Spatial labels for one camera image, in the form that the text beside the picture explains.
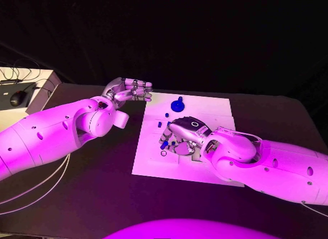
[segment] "small blue piece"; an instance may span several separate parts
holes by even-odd
[[[159,146],[161,150],[163,150],[163,148],[165,148],[166,145],[168,145],[168,142],[163,141],[162,144],[161,144],[161,146]]]
[[[181,112],[184,109],[182,97],[178,97],[178,100],[171,103],[171,110],[174,112]]]

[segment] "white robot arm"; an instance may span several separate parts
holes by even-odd
[[[174,146],[166,145],[172,135]],[[198,147],[199,160],[221,180],[290,202],[328,205],[328,155],[222,127],[211,131],[192,117],[171,122],[159,144],[179,155],[191,155]]]
[[[125,100],[151,101],[151,83],[116,78],[102,96],[57,106],[24,117],[0,132],[0,180],[50,163],[77,150],[112,125],[123,128]]]

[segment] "black background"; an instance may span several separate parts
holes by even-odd
[[[18,58],[67,83],[120,76],[156,89],[289,96],[328,145],[325,4],[0,1],[0,60]]]

